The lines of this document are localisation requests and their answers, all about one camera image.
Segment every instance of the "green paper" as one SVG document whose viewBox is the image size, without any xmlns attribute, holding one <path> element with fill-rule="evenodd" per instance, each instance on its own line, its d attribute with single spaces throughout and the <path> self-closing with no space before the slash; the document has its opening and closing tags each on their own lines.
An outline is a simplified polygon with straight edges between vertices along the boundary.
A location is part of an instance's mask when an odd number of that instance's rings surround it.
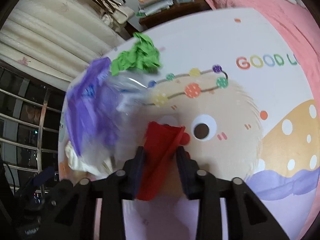
<svg viewBox="0 0 320 240">
<path fill-rule="evenodd" d="M 122 51 L 111 63 L 111 73 L 113 76 L 119 71 L 140 69 L 146 73 L 155 73 L 161 64 L 159 62 L 159 51 L 153 45 L 149 36 L 142 33 L 134 33 L 138 38 L 130 50 Z"/>
</svg>

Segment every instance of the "purple plastic bag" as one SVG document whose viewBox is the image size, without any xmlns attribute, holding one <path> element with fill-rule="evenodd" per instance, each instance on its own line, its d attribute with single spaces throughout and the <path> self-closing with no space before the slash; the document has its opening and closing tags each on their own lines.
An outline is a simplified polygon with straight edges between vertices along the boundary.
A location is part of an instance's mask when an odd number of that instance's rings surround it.
<svg viewBox="0 0 320 240">
<path fill-rule="evenodd" d="M 108 57 L 94 60 L 80 83 L 67 92 L 65 121 L 78 156 L 88 145 L 112 150 L 118 139 L 121 118 L 116 108 L 121 95 L 107 82 L 110 64 Z"/>
</svg>

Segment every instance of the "stack of papers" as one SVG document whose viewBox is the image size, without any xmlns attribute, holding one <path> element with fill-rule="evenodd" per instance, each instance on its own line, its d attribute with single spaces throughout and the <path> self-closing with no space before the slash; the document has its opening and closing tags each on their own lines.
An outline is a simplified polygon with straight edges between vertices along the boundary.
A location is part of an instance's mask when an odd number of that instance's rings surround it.
<svg viewBox="0 0 320 240">
<path fill-rule="evenodd" d="M 172 0 L 164 0 L 161 2 L 157 2 L 151 6 L 140 9 L 140 11 L 136 14 L 136 16 L 143 18 L 143 17 L 149 16 L 151 14 L 161 12 L 164 9 L 169 9 L 171 5 L 173 5 Z"/>
</svg>

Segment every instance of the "plastic bag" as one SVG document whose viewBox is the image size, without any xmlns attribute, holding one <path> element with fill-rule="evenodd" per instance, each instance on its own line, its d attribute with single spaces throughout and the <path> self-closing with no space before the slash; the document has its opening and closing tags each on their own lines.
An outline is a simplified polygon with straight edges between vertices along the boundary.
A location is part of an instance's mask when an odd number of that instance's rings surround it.
<svg viewBox="0 0 320 240">
<path fill-rule="evenodd" d="M 77 156 L 88 165 L 99 166 L 107 158 L 132 158 L 138 146 L 136 114 L 147 87 L 141 76 L 121 73 L 111 76 L 111 60 L 94 60 L 82 80 L 67 91 L 65 113 L 69 140 Z"/>
</svg>

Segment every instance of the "pink blanket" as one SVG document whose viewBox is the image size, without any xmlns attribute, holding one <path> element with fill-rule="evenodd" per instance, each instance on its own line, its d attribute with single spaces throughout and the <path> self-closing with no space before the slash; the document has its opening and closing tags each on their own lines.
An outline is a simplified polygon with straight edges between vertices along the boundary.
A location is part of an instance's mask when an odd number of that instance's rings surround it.
<svg viewBox="0 0 320 240">
<path fill-rule="evenodd" d="M 308 10 L 286 0 L 205 0 L 213 10 L 249 7 L 259 11 L 281 34 L 308 79 L 317 109 L 320 109 L 320 29 Z M 305 234 L 320 210 L 320 183 L 305 226 L 297 239 Z"/>
</svg>

